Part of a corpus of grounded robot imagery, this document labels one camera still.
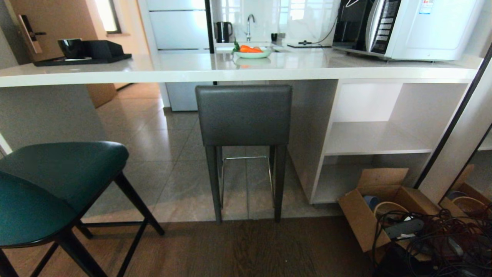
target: black box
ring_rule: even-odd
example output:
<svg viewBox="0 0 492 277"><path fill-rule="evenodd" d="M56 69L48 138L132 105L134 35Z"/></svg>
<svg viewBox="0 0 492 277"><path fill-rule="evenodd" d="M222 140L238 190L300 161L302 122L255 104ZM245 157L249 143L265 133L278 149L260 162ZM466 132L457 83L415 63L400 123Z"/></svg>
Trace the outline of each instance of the black box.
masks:
<svg viewBox="0 0 492 277"><path fill-rule="evenodd" d="M123 47L107 40L83 41L87 57L93 59L109 59L124 55Z"/></svg>

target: green vegetable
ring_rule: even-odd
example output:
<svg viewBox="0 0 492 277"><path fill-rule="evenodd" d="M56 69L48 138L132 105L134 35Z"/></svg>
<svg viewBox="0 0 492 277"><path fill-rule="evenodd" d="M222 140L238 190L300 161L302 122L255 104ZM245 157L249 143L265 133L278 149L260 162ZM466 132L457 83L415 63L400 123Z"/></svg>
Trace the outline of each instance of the green vegetable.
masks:
<svg viewBox="0 0 492 277"><path fill-rule="evenodd" d="M239 43L234 39L234 49L232 49L231 54L234 54L234 52L239 52Z"/></svg>

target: door handle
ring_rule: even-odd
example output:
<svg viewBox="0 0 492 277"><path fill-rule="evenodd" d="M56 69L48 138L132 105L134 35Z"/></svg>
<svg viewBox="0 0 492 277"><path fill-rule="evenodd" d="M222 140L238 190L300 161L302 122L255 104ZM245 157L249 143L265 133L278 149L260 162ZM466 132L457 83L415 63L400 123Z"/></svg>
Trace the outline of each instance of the door handle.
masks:
<svg viewBox="0 0 492 277"><path fill-rule="evenodd" d="M366 50L372 52L374 47L374 40L376 39L379 19L383 13L385 0L376 0L372 4L372 8L369 13L368 24L366 26Z"/></svg>
<svg viewBox="0 0 492 277"><path fill-rule="evenodd" d="M19 20L22 25L22 29L26 32L26 35L29 38L30 45L32 46L34 53L39 54L43 53L43 49L41 49L41 45L39 45L39 41L37 41L36 35L45 35L46 33L35 33L32 30L31 24L29 23L29 19L25 14L19 14Z"/></svg>

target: small black cup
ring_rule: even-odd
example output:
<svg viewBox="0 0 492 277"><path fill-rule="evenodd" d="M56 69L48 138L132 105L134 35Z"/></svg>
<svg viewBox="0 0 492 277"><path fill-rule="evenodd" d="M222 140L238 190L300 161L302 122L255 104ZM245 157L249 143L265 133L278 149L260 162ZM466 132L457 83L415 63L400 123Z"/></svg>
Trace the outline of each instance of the small black cup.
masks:
<svg viewBox="0 0 492 277"><path fill-rule="evenodd" d="M83 59L85 58L85 50L80 38L60 39L58 46L62 50L67 59Z"/></svg>

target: carrot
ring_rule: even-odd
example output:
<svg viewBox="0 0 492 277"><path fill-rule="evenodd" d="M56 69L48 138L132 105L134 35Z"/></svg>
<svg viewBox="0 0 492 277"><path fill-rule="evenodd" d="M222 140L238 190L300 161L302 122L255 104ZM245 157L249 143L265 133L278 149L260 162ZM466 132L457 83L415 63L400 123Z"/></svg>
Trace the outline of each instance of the carrot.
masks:
<svg viewBox="0 0 492 277"><path fill-rule="evenodd" d="M241 45L241 47L239 48L239 52L241 52L241 53L263 53L263 51L261 51L261 49L251 48L247 45Z"/></svg>

